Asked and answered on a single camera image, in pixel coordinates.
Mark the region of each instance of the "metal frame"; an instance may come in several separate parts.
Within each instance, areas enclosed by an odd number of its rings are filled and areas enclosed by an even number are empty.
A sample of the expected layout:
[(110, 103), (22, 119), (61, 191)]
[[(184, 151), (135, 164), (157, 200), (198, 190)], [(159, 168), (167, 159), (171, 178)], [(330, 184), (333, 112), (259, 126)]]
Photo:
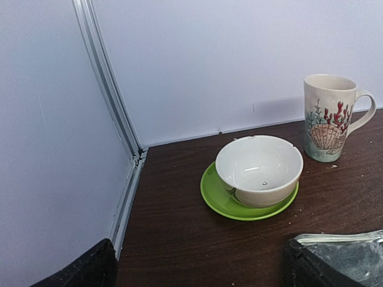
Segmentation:
[(73, 0), (89, 59), (126, 151), (138, 162), (142, 148), (130, 124), (117, 81), (102, 40), (91, 0)]
[(120, 258), (127, 222), (132, 208), (146, 152), (142, 150), (130, 123), (117, 81), (101, 37), (92, 0), (73, 0), (78, 23), (98, 84), (112, 116), (115, 129), (131, 160), (132, 168), (120, 197), (108, 238), (112, 241), (116, 258)]

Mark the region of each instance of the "printed mug illustration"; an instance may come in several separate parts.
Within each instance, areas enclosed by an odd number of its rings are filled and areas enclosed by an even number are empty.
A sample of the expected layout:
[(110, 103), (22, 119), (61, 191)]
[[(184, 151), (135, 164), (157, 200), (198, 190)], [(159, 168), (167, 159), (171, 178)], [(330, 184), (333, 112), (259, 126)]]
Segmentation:
[(329, 109), (325, 108), (322, 117), (318, 100), (317, 105), (314, 106), (315, 113), (311, 111), (307, 115), (310, 137), (318, 149), (327, 150), (326, 154), (338, 153), (345, 142), (353, 105), (350, 111), (348, 111), (348, 105), (345, 109), (343, 105), (343, 102), (338, 102), (336, 114), (329, 114)]

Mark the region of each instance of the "chipped bowl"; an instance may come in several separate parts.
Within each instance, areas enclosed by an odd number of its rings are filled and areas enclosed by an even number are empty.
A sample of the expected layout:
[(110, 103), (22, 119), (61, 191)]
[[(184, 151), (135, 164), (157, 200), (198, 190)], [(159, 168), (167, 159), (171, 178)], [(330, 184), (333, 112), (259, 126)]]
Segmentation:
[(215, 168), (225, 189), (244, 206), (264, 208), (293, 192), (303, 170), (303, 158), (284, 139), (249, 136), (221, 149)]

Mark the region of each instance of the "table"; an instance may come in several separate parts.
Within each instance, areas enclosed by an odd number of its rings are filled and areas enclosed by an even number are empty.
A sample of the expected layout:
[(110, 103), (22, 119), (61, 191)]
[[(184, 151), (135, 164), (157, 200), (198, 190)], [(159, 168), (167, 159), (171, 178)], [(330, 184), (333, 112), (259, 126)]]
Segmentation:
[(261, 221), (211, 210), (200, 179), (233, 138), (279, 136), (303, 152), (303, 122), (150, 148), (127, 226), (117, 286), (282, 285), (282, 250), (302, 233), (383, 229), (383, 110), (347, 139), (341, 158), (305, 166), (293, 204)]

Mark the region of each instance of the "tall ceramic mug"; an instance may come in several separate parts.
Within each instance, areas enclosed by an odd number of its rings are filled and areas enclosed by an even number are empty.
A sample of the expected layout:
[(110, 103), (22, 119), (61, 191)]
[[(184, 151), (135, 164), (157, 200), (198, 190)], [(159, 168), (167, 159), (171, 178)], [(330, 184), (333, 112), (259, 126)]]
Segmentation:
[[(368, 91), (359, 90), (353, 81), (333, 75), (305, 78), (305, 151), (317, 161), (329, 163), (342, 154), (346, 138), (366, 124), (376, 111)], [(351, 124), (352, 110), (360, 97), (371, 99), (369, 111)]]

